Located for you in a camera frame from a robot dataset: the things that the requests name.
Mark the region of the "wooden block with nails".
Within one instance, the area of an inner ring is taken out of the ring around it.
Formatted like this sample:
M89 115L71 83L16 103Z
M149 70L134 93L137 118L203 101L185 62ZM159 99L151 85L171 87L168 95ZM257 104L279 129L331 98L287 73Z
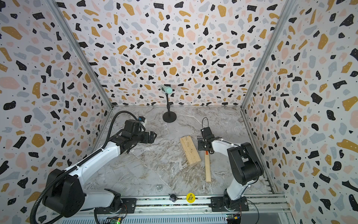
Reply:
M196 149L191 136L185 136L180 138L184 153L189 165L193 166L201 162L198 150Z

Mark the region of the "wooden handle claw hammer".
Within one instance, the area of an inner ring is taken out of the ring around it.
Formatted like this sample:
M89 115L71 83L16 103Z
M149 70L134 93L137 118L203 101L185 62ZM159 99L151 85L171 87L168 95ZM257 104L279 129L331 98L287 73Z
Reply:
M204 159L205 159L206 182L210 183L212 181L212 177L211 177L210 154L208 151L205 152Z

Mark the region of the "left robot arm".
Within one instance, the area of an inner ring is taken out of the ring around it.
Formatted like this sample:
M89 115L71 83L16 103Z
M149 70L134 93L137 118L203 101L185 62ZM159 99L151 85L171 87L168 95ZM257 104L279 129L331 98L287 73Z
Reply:
M120 193L111 189L86 192L84 184L111 160L129 153L139 143L154 143L156 137L155 132L146 131L144 117L127 120L125 127L109 137L104 147L65 170L53 170L47 179L48 191L42 198L42 204L63 217L95 208L104 208L110 213L119 212L123 209Z

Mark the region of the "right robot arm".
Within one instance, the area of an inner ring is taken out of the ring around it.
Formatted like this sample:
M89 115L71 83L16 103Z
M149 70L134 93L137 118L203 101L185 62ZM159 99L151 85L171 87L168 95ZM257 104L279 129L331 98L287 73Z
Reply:
M240 204L245 202L244 192L258 181L264 169L250 143L235 144L221 137L215 137L209 127L202 128L201 135L198 138L199 150L227 156L234 177L219 202L214 204L217 208L236 211L240 208Z

